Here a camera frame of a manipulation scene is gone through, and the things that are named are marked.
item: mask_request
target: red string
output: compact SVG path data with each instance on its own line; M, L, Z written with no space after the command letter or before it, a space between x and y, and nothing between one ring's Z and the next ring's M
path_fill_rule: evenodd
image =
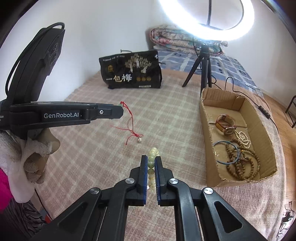
M133 130L133 114L132 114L132 112L130 111L130 109L129 109L129 107L127 106L126 103L124 103L123 101L121 101L120 104L122 104L123 107L125 107L125 108L128 110L128 112L131 114L132 129L131 129L131 130L130 130L130 129L124 129L124 128L120 128L120 127L117 127L117 126L114 126L114 127L117 128L117 129L120 129L120 130L130 131L130 132L132 133L132 135L130 135L130 136L128 137L128 139L126 140L126 145L127 145L127 144L128 144L128 140L129 140L132 136L135 136L135 137L141 138L141 137L143 137L144 135L142 135L142 134L137 134L137 133L134 132L134 130Z

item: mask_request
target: wooden floor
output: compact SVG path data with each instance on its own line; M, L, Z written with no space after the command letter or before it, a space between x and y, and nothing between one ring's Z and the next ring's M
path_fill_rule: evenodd
M279 129L279 136L283 145L287 173L286 203L296 200L296 127L291 128L290 117L285 114L286 108L277 101L264 95L270 106L274 122Z

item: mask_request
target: gloved hand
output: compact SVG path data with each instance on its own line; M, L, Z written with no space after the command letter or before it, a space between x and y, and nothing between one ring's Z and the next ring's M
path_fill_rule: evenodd
M44 182L46 162L60 141L49 128L29 132L27 141L0 132L0 168L8 176L9 187L18 203L28 202L36 183Z

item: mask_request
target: pink clothing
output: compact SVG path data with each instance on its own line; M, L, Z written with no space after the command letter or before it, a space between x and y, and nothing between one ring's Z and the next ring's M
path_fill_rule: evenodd
M0 212L8 206L11 198L13 196L9 188L8 177L0 168Z

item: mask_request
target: beige blanket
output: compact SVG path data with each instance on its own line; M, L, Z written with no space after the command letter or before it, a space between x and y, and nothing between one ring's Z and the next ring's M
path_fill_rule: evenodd
M193 76L182 88L186 73L163 71L161 89L110 90L100 73L75 90L67 101L127 103L135 118L135 131L125 146L130 118L125 110L119 120L95 120L89 125L51 128L61 141L51 155L44 184L37 187L45 207L58 216L91 187L106 189L128 177L139 166L141 155L152 147L159 149L163 165L174 177L190 187L206 186L205 147L199 113L200 76ZM217 84L224 87L222 81ZM267 110L263 99L242 90ZM262 122L273 143L278 173L263 182L215 190L268 240L274 240L286 190L284 155L277 131L261 113ZM145 207L130 207L125 240L175 240L173 207L157 206L155 190L149 189Z

